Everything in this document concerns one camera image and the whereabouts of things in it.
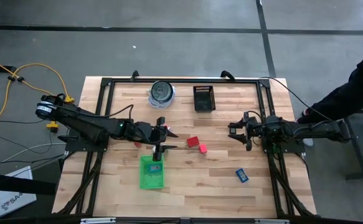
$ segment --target green basket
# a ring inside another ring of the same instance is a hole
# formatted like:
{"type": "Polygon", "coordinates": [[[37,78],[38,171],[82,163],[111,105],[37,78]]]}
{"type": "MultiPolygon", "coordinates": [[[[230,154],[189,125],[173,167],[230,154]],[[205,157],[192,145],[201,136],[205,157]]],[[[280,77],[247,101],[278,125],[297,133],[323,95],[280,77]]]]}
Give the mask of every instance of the green basket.
{"type": "Polygon", "coordinates": [[[152,156],[141,156],[139,160],[140,189],[161,189],[164,187],[163,156],[159,162],[152,160],[152,156]]]}

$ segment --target red block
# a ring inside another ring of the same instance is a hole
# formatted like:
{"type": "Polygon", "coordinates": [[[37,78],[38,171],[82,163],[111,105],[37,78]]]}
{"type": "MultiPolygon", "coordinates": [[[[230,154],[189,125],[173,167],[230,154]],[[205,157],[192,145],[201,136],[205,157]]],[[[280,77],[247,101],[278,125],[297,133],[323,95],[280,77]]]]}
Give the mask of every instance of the red block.
{"type": "Polygon", "coordinates": [[[199,139],[197,136],[187,139],[189,147],[194,147],[199,145],[199,139]]]}
{"type": "Polygon", "coordinates": [[[203,144],[200,145],[199,150],[200,150],[200,153],[206,153],[207,152],[206,145],[203,145],[203,144]]]}

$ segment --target wooden tabletop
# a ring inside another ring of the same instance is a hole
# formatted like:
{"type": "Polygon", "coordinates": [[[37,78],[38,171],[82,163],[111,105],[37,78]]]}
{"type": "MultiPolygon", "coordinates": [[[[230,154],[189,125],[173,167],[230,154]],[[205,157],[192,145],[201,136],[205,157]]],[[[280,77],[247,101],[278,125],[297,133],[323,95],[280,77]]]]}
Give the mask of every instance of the wooden tabletop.
{"type": "MultiPolygon", "coordinates": [[[[95,111],[101,78],[86,77],[79,103],[81,108],[95,111]]],[[[283,78],[279,81],[286,84],[283,78]]],[[[165,188],[141,190],[139,158],[152,154],[152,146],[137,148],[132,142],[110,140],[101,166],[94,216],[276,217],[268,161],[262,148],[253,145],[252,151],[247,152],[245,146],[227,136],[229,122],[239,121],[246,110],[258,112],[255,85],[211,84],[216,105],[216,110],[211,113],[194,111],[192,86],[200,84],[173,85],[176,87],[174,101],[167,109],[157,110],[148,104],[147,90],[151,83],[116,84],[111,113],[134,104],[132,118],[135,121],[156,124],[156,119],[164,116],[172,132],[179,136],[167,138],[166,144],[178,148],[165,153],[165,188]],[[188,148],[186,139],[193,136],[198,136],[200,143],[206,144],[206,155],[199,153],[196,147],[188,148]],[[239,168],[243,168],[249,177],[246,183],[241,183],[235,175],[239,168]]],[[[288,91],[271,81],[271,93],[277,116],[294,120],[288,91]]],[[[127,118],[127,111],[116,117],[127,118]]],[[[76,152],[65,161],[53,212],[63,208],[78,189],[85,158],[85,152],[76,152]]],[[[294,154],[285,154],[285,162],[291,188],[307,209],[315,213],[304,163],[294,154]]],[[[283,192],[281,200],[286,211],[283,192]]]]}

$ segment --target black wire basket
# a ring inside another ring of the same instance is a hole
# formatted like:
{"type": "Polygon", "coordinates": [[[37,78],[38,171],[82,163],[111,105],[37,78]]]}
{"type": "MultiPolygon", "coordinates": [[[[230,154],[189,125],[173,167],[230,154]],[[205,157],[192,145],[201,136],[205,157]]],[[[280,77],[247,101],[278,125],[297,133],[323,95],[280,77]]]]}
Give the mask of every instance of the black wire basket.
{"type": "Polygon", "coordinates": [[[194,106],[196,112],[216,110],[213,86],[194,86],[194,106]]]}

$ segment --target concrete floor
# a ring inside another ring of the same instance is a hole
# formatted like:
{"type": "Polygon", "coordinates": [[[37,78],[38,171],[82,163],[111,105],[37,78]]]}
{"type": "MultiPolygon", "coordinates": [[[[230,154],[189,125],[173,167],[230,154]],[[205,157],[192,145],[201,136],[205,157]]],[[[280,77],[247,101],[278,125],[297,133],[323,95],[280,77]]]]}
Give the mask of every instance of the concrete floor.
{"type": "MultiPolygon", "coordinates": [[[[262,0],[262,4],[269,29],[363,30],[363,0],[262,0]]],[[[254,0],[0,0],[0,24],[260,28],[254,0]]],[[[363,35],[269,35],[269,41],[277,77],[285,77],[307,104],[344,83],[363,58],[363,35]]],[[[222,70],[236,77],[268,75],[261,34],[0,30],[0,63],[19,67],[33,62],[60,72],[77,101],[87,75],[131,75],[133,70],[143,76],[217,77],[222,70]]],[[[46,69],[27,68],[22,75],[35,86],[62,92],[57,77],[46,69]]],[[[0,109],[6,77],[0,74],[0,109]]],[[[39,98],[40,93],[14,83],[2,119],[37,121],[39,98]]],[[[304,106],[292,101],[298,116],[304,106]]],[[[31,147],[49,142],[44,126],[0,123],[0,135],[31,147]]],[[[0,139],[0,161],[21,150],[0,139]]],[[[53,146],[46,154],[25,152],[14,159],[29,161],[63,151],[63,146],[53,146]]],[[[318,214],[363,221],[363,180],[344,180],[346,174],[359,171],[351,145],[317,140],[307,155],[318,214]]],[[[0,174],[22,166],[0,165],[0,174]]]]}

